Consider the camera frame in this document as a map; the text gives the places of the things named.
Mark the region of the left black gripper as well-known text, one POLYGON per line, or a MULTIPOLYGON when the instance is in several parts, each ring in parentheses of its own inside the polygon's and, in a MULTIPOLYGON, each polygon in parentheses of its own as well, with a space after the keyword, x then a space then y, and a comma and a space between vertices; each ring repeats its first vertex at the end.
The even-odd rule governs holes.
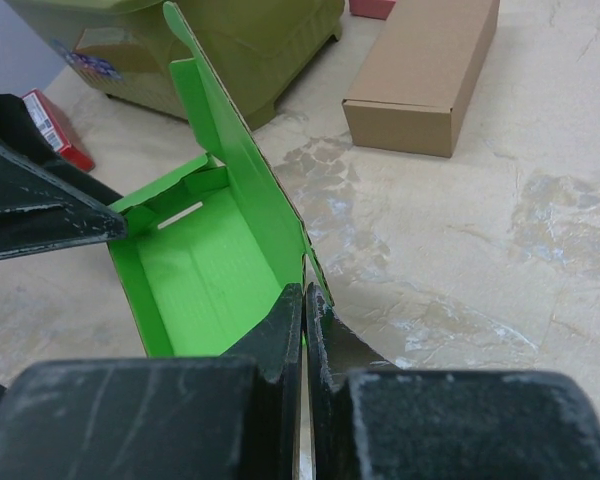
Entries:
POLYGON ((0 260, 126 238, 106 206, 121 198, 53 150, 21 98, 0 94, 0 260))

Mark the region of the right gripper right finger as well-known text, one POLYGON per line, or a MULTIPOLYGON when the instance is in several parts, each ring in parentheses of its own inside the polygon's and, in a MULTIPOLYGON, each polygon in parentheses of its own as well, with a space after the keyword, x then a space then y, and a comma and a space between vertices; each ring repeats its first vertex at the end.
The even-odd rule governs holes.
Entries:
POLYGON ((566 375, 399 368, 316 284, 304 333, 319 479, 600 479, 600 421, 566 375))

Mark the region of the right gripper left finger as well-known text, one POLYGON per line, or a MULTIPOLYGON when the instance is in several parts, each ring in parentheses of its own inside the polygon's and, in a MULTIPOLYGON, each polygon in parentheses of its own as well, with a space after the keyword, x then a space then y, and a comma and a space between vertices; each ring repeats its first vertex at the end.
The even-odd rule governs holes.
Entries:
POLYGON ((34 364, 0 401, 0 479, 293 479, 303 291, 212 357, 34 364))

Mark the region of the green paper box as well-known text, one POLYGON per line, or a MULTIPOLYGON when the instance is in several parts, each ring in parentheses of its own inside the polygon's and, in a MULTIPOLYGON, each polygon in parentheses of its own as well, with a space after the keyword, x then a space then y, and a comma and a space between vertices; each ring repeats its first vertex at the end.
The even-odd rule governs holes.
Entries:
POLYGON ((191 53, 170 71, 203 152, 113 204, 128 235, 108 248, 147 355, 216 356, 320 263, 181 9, 163 14, 191 53))

